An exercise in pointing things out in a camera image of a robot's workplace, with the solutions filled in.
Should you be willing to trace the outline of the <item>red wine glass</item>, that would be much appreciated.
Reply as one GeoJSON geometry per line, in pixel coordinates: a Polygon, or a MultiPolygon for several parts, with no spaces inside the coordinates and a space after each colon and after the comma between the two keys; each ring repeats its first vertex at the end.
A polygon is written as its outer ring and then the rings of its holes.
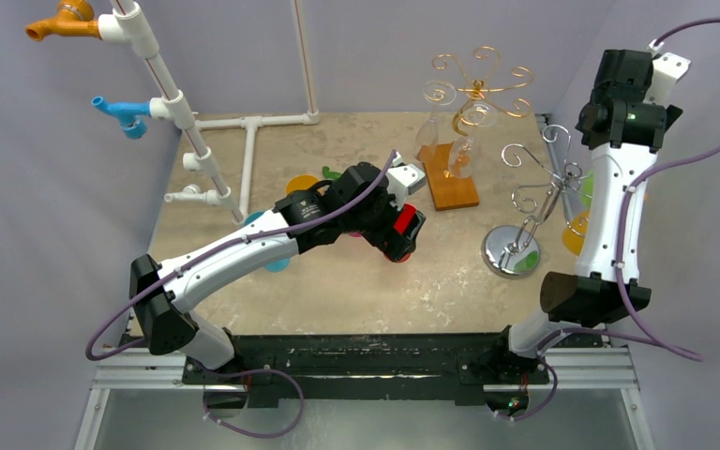
{"type": "Polygon", "coordinates": [[[396,220],[393,222],[391,229],[384,237],[384,249],[382,253],[384,256],[393,263],[403,263],[406,260],[401,260],[401,256],[404,249],[404,240],[402,239],[402,232],[405,230],[409,219],[415,212],[421,212],[411,204],[405,204],[398,214],[396,220]]]}

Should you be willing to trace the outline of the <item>yellow wine glass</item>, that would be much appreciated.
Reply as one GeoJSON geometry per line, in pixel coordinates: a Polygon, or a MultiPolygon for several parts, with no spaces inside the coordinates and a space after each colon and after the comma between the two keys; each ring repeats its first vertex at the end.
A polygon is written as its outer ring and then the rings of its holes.
{"type": "Polygon", "coordinates": [[[287,183],[286,194],[289,195],[297,190],[307,190],[319,181],[319,178],[311,174],[297,175],[287,183]]]}

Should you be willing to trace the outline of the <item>blue wine glass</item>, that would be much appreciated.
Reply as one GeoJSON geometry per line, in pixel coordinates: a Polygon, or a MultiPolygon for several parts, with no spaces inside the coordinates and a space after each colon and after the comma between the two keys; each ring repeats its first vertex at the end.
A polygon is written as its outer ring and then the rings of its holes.
{"type": "MultiPolygon", "coordinates": [[[[263,214],[264,214],[264,211],[256,211],[256,212],[249,214],[247,216],[247,218],[245,219],[244,224],[245,225],[252,224],[255,220],[260,218],[263,214]]],[[[271,273],[279,273],[279,272],[282,272],[283,270],[285,270],[289,266],[289,264],[290,264],[290,259],[284,258],[284,259],[280,259],[280,260],[277,260],[274,262],[270,262],[269,264],[267,264],[264,267],[264,269],[271,273]]]]}

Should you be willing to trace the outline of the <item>orange wine glass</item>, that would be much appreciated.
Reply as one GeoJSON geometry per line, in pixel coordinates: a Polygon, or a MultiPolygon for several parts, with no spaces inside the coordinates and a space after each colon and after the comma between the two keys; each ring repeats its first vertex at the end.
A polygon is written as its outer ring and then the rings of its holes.
{"type": "Polygon", "coordinates": [[[585,240],[588,227],[589,211],[577,215],[563,230],[562,244],[572,254],[579,256],[585,240]]]}

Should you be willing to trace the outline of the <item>green wine glass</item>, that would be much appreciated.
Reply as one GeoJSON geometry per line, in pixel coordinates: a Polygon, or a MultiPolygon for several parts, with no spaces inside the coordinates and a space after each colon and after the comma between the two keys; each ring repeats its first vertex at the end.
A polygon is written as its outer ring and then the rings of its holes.
{"type": "Polygon", "coordinates": [[[581,203],[586,210],[589,210],[593,199],[593,172],[583,176],[578,191],[581,203]]]}

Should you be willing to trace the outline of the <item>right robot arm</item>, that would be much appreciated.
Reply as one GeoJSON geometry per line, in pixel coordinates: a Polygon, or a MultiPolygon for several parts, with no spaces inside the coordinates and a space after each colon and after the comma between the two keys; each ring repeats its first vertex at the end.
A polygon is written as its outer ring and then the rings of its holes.
{"type": "Polygon", "coordinates": [[[514,380],[525,358],[537,358],[573,331],[594,331],[649,305],[652,292],[640,286],[638,268],[647,179],[666,132],[683,113],[669,97],[690,66],[671,52],[604,52],[576,124],[591,152],[593,185],[575,272],[545,275],[539,310],[510,326],[508,346],[488,358],[496,379],[514,380]]]}

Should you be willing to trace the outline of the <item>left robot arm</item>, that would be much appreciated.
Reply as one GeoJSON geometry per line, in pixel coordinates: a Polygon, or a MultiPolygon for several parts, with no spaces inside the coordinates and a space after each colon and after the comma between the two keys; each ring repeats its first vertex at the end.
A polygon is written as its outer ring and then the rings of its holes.
{"type": "Polygon", "coordinates": [[[342,234],[361,235],[393,263],[416,249],[425,215],[407,202],[425,173],[395,162],[385,170],[360,162],[337,180],[297,189],[258,218],[188,254],[156,262],[143,255],[130,266],[130,297],[144,343],[153,355],[180,351],[202,363],[218,383],[241,374],[231,335],[195,313],[211,294],[251,272],[342,234]]]}

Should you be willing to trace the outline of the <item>green faucet with white elbow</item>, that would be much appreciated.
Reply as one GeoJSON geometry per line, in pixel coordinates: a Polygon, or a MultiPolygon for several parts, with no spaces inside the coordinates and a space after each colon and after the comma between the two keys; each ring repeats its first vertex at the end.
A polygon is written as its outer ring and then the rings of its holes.
{"type": "Polygon", "coordinates": [[[335,172],[328,166],[322,167],[322,180],[327,184],[336,182],[342,176],[341,172],[335,172]]]}

